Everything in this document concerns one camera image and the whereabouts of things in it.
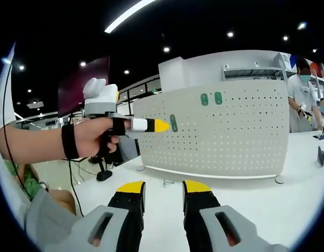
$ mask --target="cable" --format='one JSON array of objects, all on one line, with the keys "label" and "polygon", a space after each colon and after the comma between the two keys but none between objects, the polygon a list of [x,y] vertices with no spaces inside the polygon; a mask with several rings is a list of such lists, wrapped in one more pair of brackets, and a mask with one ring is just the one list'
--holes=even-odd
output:
[{"label": "cable", "polygon": [[6,141],[6,146],[7,146],[7,150],[8,150],[8,155],[9,155],[10,161],[12,162],[14,171],[15,171],[15,173],[16,173],[19,181],[20,181],[20,184],[21,184],[23,190],[26,192],[29,200],[31,201],[32,198],[31,198],[30,194],[28,193],[27,189],[25,188],[25,185],[22,183],[22,180],[21,180],[21,178],[19,176],[19,173],[17,171],[16,165],[15,165],[13,157],[12,157],[12,153],[10,152],[10,149],[9,149],[8,140],[7,140],[6,125],[5,125],[5,99],[6,99],[6,91],[7,91],[9,73],[11,72],[11,70],[12,70],[12,63],[10,63],[10,65],[9,65],[9,70],[8,70],[8,75],[7,75],[7,78],[6,78],[6,85],[5,85],[5,90],[4,90],[4,98],[3,98],[4,99],[3,100],[3,125],[4,125],[5,141]]},{"label": "cable", "polygon": [[79,165],[77,165],[75,162],[74,162],[74,164],[75,164],[79,169],[82,169],[82,170],[85,171],[86,173],[89,173],[89,174],[91,174],[91,175],[97,175],[97,174],[95,174],[95,173],[92,173],[92,172],[89,172],[89,171],[85,170],[84,168],[82,168],[82,167],[80,167]]},{"label": "cable", "polygon": [[[72,114],[71,114],[70,117],[69,117],[69,124],[71,123],[71,119],[72,119]],[[80,202],[79,202],[79,199],[78,199],[78,196],[77,196],[76,190],[75,190],[74,187],[73,187],[73,182],[72,182],[72,169],[71,169],[71,160],[68,159],[68,161],[69,161],[69,171],[70,171],[70,183],[71,183],[71,187],[72,187],[72,190],[73,190],[74,195],[76,196],[76,199],[77,199],[77,202],[78,202],[78,206],[79,206],[79,211],[80,211],[81,215],[84,217],[84,215],[83,215],[83,211],[82,211],[82,207],[81,207],[81,205],[80,205]]]}]

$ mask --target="pegboard panel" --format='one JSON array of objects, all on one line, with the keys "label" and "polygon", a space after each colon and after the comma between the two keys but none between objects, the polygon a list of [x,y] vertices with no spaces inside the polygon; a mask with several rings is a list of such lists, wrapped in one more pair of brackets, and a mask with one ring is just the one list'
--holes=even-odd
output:
[{"label": "pegboard panel", "polygon": [[138,139],[144,165],[210,177],[280,174],[287,152],[286,84],[236,80],[134,101],[135,117],[172,128]]}]

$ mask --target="wrist strap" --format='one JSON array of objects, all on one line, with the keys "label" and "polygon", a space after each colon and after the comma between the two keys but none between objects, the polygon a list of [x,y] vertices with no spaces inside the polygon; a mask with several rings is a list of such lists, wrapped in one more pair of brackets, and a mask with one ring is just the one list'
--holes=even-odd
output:
[{"label": "wrist strap", "polygon": [[67,159],[79,158],[74,139],[74,125],[67,124],[62,127],[62,144]]}]

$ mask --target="face mask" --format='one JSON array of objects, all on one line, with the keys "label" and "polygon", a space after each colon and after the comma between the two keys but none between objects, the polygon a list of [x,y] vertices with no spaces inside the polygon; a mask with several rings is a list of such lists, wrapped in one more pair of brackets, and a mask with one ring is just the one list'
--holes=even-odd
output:
[{"label": "face mask", "polygon": [[320,112],[322,112],[324,114],[324,106],[320,106]]},{"label": "face mask", "polygon": [[307,83],[309,80],[311,80],[311,75],[300,75],[300,80],[304,83]]}]

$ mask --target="table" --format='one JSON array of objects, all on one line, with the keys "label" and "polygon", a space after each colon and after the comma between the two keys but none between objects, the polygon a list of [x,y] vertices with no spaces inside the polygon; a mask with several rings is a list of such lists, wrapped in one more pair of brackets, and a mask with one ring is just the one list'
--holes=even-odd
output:
[{"label": "table", "polygon": [[[283,172],[284,184],[273,178],[224,180],[191,177],[143,167],[137,157],[113,169],[104,182],[91,179],[74,188],[84,214],[99,205],[107,205],[121,185],[146,182],[145,227],[141,252],[188,252],[183,229],[182,184],[190,179],[211,187],[221,205],[230,205],[257,226],[258,234],[268,242],[292,247],[308,230],[324,200],[324,167],[317,163],[317,148],[324,140],[312,136],[318,132],[289,135]],[[163,179],[175,181],[164,186]]]}]

